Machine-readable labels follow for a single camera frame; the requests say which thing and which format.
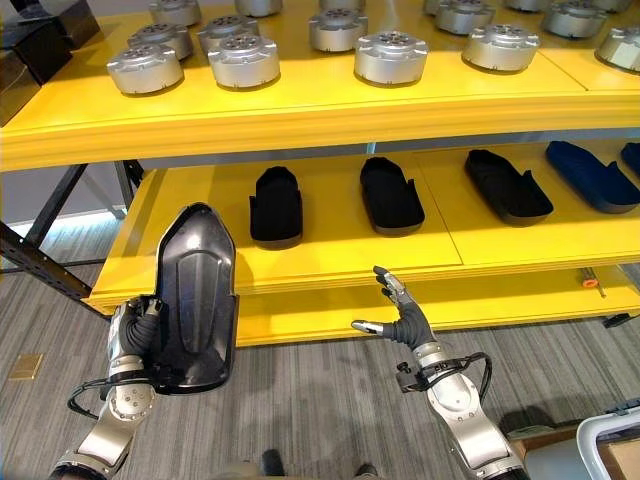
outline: yellow shelf edge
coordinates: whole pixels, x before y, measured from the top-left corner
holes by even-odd
[[[579,143],[608,162],[623,142]],[[387,154],[403,166],[407,178],[416,179],[427,212],[420,231],[395,239],[375,234],[362,206],[357,185],[365,155],[287,161],[303,192],[305,233],[301,245],[279,252],[255,247],[248,232],[248,196],[275,162],[150,172],[89,301],[114,308],[131,296],[151,293],[159,239],[182,206],[195,201],[216,207],[236,240],[235,289],[240,295],[368,285],[374,264],[416,282],[640,261],[640,243],[630,235],[634,230],[640,234],[640,209],[623,215],[592,210],[539,158],[543,147],[491,147],[519,171],[531,167],[556,206],[550,218],[526,228],[502,224],[484,205],[463,171],[467,149]]]
[[[595,271],[605,298],[596,289],[583,288],[576,271],[410,282],[407,287],[436,331],[640,311],[640,292],[624,272],[617,267]],[[321,293],[240,296],[237,345],[357,337],[360,333],[351,329],[351,321],[392,321],[396,317],[395,307],[373,285]]]
[[[421,14],[421,0],[397,2],[397,8],[398,27],[425,38],[431,50],[423,79],[399,89],[357,80],[350,55],[311,50],[306,19],[316,5],[292,2],[282,14],[260,19],[261,31],[281,50],[282,77],[276,84],[252,92],[221,90],[196,47],[184,62],[185,80],[177,88],[125,98],[113,86],[105,64],[150,20],[147,13],[99,19],[105,33],[74,52],[74,60],[2,128],[0,171],[493,134],[503,133],[505,125],[511,132],[640,126],[640,87],[630,89],[633,77],[604,64],[589,62],[582,68],[583,41],[560,45],[569,55],[563,69],[550,60],[558,40],[543,34],[545,40],[528,69],[517,75],[492,75],[462,63],[465,39],[438,31],[433,19]],[[225,6],[205,7],[204,18],[228,11]],[[638,11],[634,5],[615,21],[631,21]],[[384,20],[384,5],[372,2],[367,14],[374,31]],[[501,6],[495,18],[524,23],[533,31],[539,30],[538,20]],[[198,29],[191,29],[192,36]],[[568,68],[574,65],[597,80],[597,89],[585,89],[584,81],[574,78],[577,75]]]

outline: black box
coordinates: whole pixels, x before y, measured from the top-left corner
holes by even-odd
[[[27,5],[7,23],[24,25],[49,21],[53,22],[72,50],[80,48],[100,31],[86,0],[55,2],[45,6],[40,3]]]
[[[4,127],[39,89],[40,85],[16,52],[0,51],[0,127]]]
[[[52,22],[0,25],[1,50],[13,50],[40,85],[71,60],[71,52]]]

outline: silver cylindrical component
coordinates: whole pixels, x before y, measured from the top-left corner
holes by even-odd
[[[234,0],[236,10],[247,17],[267,17],[282,10],[282,0]]]
[[[347,10],[364,10],[366,0],[320,0],[320,10],[346,8]]]
[[[205,55],[213,50],[223,38],[241,33],[260,35],[258,21],[255,18],[248,18],[244,15],[226,15],[211,20],[206,27],[198,32],[200,46]]]
[[[549,0],[504,0],[505,7],[522,12],[541,12],[549,6]]]
[[[593,4],[606,12],[620,13],[631,6],[633,0],[593,0]]]
[[[142,27],[129,37],[128,43],[130,47],[138,47],[144,43],[166,45],[175,50],[178,60],[193,53],[193,43],[187,27],[175,23],[154,23]]]
[[[202,15],[196,0],[155,0],[149,4],[149,11],[155,23],[177,23],[193,25]]]
[[[225,87],[257,87],[280,74],[276,44],[258,35],[225,38],[209,52],[209,63],[216,81]]]
[[[358,39],[355,73],[383,85],[420,80],[427,60],[424,40],[402,32],[380,32]]]
[[[367,34],[368,19],[356,10],[325,10],[309,20],[309,42],[323,52],[353,50],[358,38]]]
[[[607,14],[588,0],[553,3],[542,21],[542,28],[561,37],[587,38],[596,35]]]
[[[513,72],[529,66],[540,38],[513,25],[487,25],[471,31],[462,58],[482,68]]]
[[[438,8],[436,27],[456,35],[468,35],[476,27],[491,23],[496,13],[482,0],[451,0]]]
[[[422,12],[425,15],[434,15],[438,13],[438,9],[440,8],[440,4],[446,0],[424,0],[422,4]]]
[[[627,28],[612,28],[596,57],[605,63],[640,72],[640,25]]]
[[[183,77],[175,50],[150,43],[116,55],[107,70],[121,92],[133,94],[162,90]]]

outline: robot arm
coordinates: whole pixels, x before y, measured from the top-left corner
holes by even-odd
[[[151,413],[155,398],[146,380],[142,355],[150,348],[163,312],[156,299],[136,299],[118,307],[111,319],[107,379],[89,382],[108,389],[99,417],[75,403],[70,407],[97,421],[86,438],[56,464],[50,480],[109,480],[129,453],[135,431]]]
[[[398,365],[398,383],[403,392],[427,392],[431,410],[449,432],[451,451],[457,454],[470,478],[528,479],[509,442],[482,411],[481,398],[490,378],[488,356],[478,353],[452,358],[437,342],[426,317],[404,285],[384,268],[375,267],[374,272],[384,287],[382,293],[398,307],[400,320],[386,324],[358,320],[352,326],[404,343],[413,351],[418,372],[413,373],[406,363]],[[478,359],[487,362],[480,392],[460,373]]]

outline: silver metal part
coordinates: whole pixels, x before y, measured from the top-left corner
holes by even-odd
[[[522,12],[542,12],[549,6],[549,0],[504,0],[504,5]]]
[[[425,15],[435,16],[443,2],[446,2],[446,0],[424,0],[422,11]]]
[[[130,47],[138,47],[145,43],[166,45],[175,50],[178,60],[193,53],[193,43],[187,27],[176,23],[154,23],[142,27],[129,37],[128,43]]]
[[[118,373],[144,370],[142,358],[127,354],[120,342],[122,319],[132,313],[132,305],[123,303],[111,317],[107,339],[109,378]],[[155,300],[150,301],[146,313],[159,314]],[[127,458],[135,431],[151,413],[154,400],[155,391],[146,383],[111,387],[98,421],[80,446],[67,451],[56,467],[83,466],[100,473],[107,480],[112,478]]]
[[[542,28],[561,37],[587,38],[596,35],[607,14],[588,0],[553,3],[547,10]]]
[[[355,320],[351,322],[351,326],[363,333],[371,333],[373,335],[382,336],[384,324],[378,322],[367,322],[366,320]]]
[[[627,28],[612,28],[596,57],[616,67],[640,72],[640,25]]]
[[[236,10],[247,17],[268,17],[282,10],[282,0],[234,0]]]
[[[225,38],[209,52],[209,63],[216,81],[225,87],[257,87],[280,74],[276,44],[258,35]]]
[[[413,350],[421,368],[441,365],[450,357],[438,342],[430,342]],[[443,372],[429,377],[433,382]],[[452,451],[472,478],[491,478],[515,468],[520,459],[480,405],[475,385],[464,375],[455,373],[427,391],[429,405],[451,435]]]
[[[491,23],[495,8],[481,0],[444,2],[436,13],[436,27],[456,35],[468,35],[476,27]]]
[[[449,359],[438,342],[429,342],[420,345],[418,348],[413,350],[413,356],[418,361],[420,368],[428,368],[431,365],[435,365]]]
[[[593,4],[606,12],[620,13],[631,6],[633,0],[593,0]]]
[[[402,32],[380,32],[358,39],[355,73],[364,80],[395,85],[420,80],[427,60],[424,40]]]
[[[309,19],[309,42],[323,52],[353,50],[358,38],[367,34],[368,19],[356,10],[325,10]]]
[[[196,0],[155,0],[149,4],[149,11],[155,23],[177,23],[188,27],[202,18]]]
[[[250,33],[252,35],[260,35],[258,30],[258,21],[254,18],[248,18],[244,15],[226,15],[211,20],[206,27],[198,32],[200,46],[205,55],[213,50],[223,38],[241,33]]]
[[[334,8],[346,8],[347,10],[363,11],[366,0],[320,0],[320,10],[333,10]]]
[[[487,25],[474,28],[462,51],[462,58],[482,68],[519,71],[527,68],[540,38],[513,25]]]
[[[107,70],[120,91],[129,94],[156,92],[183,78],[175,50],[165,45],[129,48],[112,58]]]
[[[155,391],[144,383],[109,390],[100,417],[80,446],[57,463],[84,466],[110,479],[127,458],[135,431],[153,408]]]

